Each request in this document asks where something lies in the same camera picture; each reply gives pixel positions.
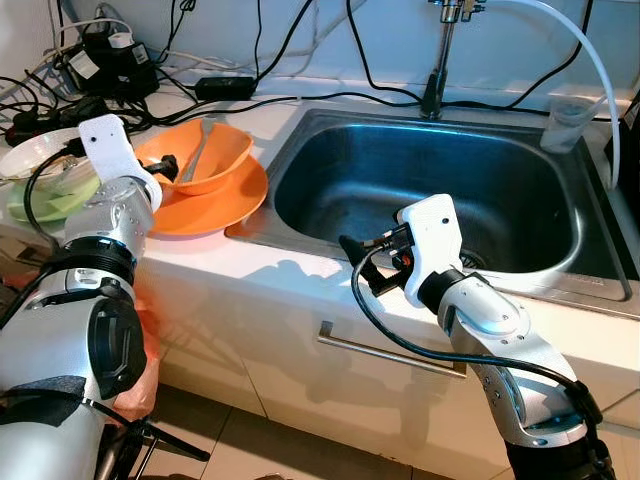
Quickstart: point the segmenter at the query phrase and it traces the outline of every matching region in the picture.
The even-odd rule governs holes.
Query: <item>tiled floor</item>
[[[146,480],[447,480],[164,385],[153,416],[212,456],[204,464],[159,447]]]

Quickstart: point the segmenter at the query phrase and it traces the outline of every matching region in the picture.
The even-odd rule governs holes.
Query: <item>sink drain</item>
[[[462,266],[465,268],[485,269],[487,267],[486,262],[480,255],[469,250],[460,250],[460,260],[462,260]]]

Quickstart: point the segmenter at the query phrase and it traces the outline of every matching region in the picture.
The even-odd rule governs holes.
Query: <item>orange plate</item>
[[[232,173],[227,184],[204,195],[183,195],[164,189],[155,213],[153,233],[201,235],[228,227],[251,215],[267,196],[267,174],[252,156]]]

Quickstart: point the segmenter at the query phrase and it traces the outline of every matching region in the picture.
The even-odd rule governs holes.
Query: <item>faucet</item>
[[[440,54],[438,62],[429,75],[427,88],[422,96],[420,114],[428,120],[438,120],[441,112],[442,96],[447,83],[447,62],[451,41],[453,40],[453,28],[458,20],[471,21],[471,15],[484,11],[486,0],[428,0],[429,3],[442,6],[440,23],[442,23],[442,39],[440,41]]]

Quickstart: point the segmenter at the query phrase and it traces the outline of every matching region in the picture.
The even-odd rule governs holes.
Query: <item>green plate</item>
[[[31,197],[33,214],[39,223],[63,220],[89,200],[96,193],[99,186],[100,179],[94,177],[66,195],[34,190]],[[24,185],[14,185],[9,194],[7,210],[16,220],[26,222],[27,215],[24,212],[23,197]]]

